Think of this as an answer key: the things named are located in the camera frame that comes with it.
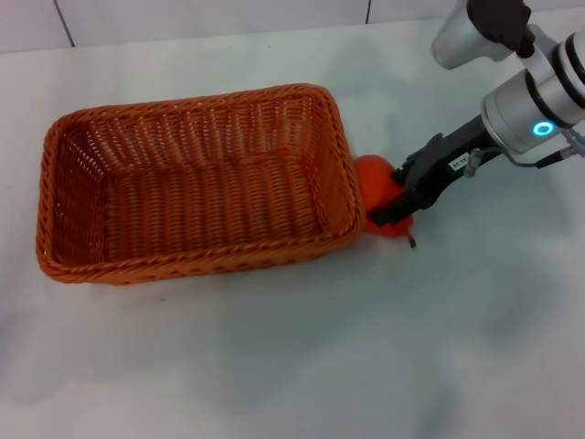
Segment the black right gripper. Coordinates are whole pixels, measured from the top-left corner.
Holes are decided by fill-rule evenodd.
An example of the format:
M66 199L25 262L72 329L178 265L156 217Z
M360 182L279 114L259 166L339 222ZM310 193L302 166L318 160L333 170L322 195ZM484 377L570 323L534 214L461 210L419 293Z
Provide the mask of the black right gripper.
M451 134L436 134L393 171L392 179L405 193L374 207L368 212L368 219L378 227L395 226L413 212L428 209L451 183L463 176L465 155L475 148L489 147L496 147L496 143L480 115Z

